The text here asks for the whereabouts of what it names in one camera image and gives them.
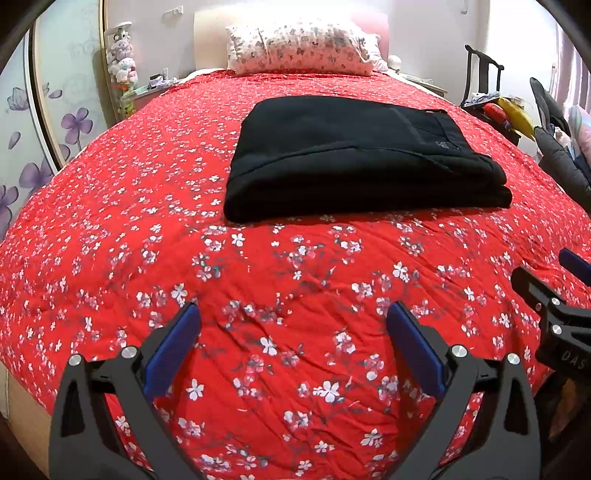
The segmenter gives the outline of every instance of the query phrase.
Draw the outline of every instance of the red object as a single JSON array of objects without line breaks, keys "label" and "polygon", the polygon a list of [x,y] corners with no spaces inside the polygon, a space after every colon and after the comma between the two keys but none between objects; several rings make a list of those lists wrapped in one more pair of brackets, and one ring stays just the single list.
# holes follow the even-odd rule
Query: red object
[{"label": "red object", "polygon": [[[504,168],[511,208],[225,222],[241,120],[260,100],[306,94],[445,109]],[[588,306],[558,252],[589,258],[589,227],[531,158],[413,86],[381,74],[216,72],[101,135],[27,203],[0,245],[0,360],[51,412],[72,353],[114,356],[193,300],[201,337],[156,405],[208,478],[381,477],[433,406],[396,364],[389,304],[404,301],[475,355],[516,352],[536,390],[548,373],[534,358],[538,316],[509,276],[525,264]]]},{"label": "red object", "polygon": [[483,110],[488,118],[493,119],[495,122],[501,125],[504,125],[505,122],[509,121],[509,118],[507,117],[505,111],[496,103],[487,103],[483,107]]}]

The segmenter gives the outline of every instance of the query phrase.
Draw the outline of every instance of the curtain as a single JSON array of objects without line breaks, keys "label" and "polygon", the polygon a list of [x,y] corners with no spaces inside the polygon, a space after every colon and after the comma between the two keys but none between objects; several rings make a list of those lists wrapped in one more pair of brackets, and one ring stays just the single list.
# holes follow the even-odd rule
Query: curtain
[{"label": "curtain", "polygon": [[559,105],[563,105],[564,113],[568,113],[573,105],[580,105],[591,113],[589,70],[566,33],[559,25],[556,28],[558,29],[558,66],[551,86],[552,97]]}]

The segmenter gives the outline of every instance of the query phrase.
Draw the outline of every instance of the blue gripper pad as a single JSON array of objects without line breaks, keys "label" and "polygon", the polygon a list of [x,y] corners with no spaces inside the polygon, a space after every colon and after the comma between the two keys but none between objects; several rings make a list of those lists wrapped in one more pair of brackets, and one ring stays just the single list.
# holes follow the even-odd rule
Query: blue gripper pad
[{"label": "blue gripper pad", "polygon": [[[447,344],[435,329],[421,327],[413,314],[399,301],[390,305],[386,317],[386,327],[392,342],[396,349],[402,353],[404,361],[421,389],[427,395],[435,397],[436,400],[441,400],[446,392],[446,382],[444,365],[440,356],[447,351]],[[435,336],[438,337],[435,347],[440,350],[444,348],[444,351],[440,351],[438,355],[421,333],[421,329],[425,333],[431,333],[431,340],[434,340]]]},{"label": "blue gripper pad", "polygon": [[563,248],[558,254],[558,261],[581,282],[591,287],[591,265],[585,260],[569,249]]},{"label": "blue gripper pad", "polygon": [[192,303],[180,312],[180,317],[145,367],[144,396],[148,400],[166,395],[200,331],[201,314],[197,305]]}]

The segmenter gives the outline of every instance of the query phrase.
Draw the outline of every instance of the purple flower decal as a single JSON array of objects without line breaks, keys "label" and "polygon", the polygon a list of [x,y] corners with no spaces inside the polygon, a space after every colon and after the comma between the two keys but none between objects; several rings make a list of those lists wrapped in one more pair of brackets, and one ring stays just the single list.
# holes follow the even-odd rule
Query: purple flower decal
[{"label": "purple flower decal", "polygon": [[18,141],[21,139],[21,133],[20,132],[14,132],[11,136],[10,136],[10,140],[8,141],[8,149],[12,150],[15,145],[18,143]]},{"label": "purple flower decal", "polygon": [[12,96],[8,97],[8,107],[14,112],[29,110],[29,97],[27,93],[19,87],[12,89]]},{"label": "purple flower decal", "polygon": [[0,186],[0,242],[6,237],[8,227],[12,221],[12,212],[9,205],[12,205],[18,199],[18,189],[16,187],[6,188],[6,185]]},{"label": "purple flower decal", "polygon": [[34,163],[27,163],[22,169],[18,184],[23,189],[31,189],[29,197],[53,178],[53,172],[47,158],[43,157],[41,168]]},{"label": "purple flower decal", "polygon": [[70,159],[70,153],[72,152],[70,151],[70,148],[67,145],[60,143],[60,152],[61,156],[64,157],[65,161],[68,161]]},{"label": "purple flower decal", "polygon": [[70,145],[78,144],[78,148],[82,151],[80,145],[80,132],[89,134],[92,130],[92,120],[88,120],[88,109],[79,108],[76,112],[76,116],[71,113],[64,115],[61,119],[61,126],[69,132],[66,134],[66,143]]}]

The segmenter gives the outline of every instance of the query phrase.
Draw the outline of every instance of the yellow cushion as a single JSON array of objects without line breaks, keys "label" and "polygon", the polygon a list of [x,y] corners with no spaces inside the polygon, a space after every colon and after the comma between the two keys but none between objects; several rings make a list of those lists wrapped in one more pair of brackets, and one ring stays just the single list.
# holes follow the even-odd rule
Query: yellow cushion
[{"label": "yellow cushion", "polygon": [[507,114],[511,126],[535,142],[534,123],[525,110],[508,98],[501,97],[496,102]]}]

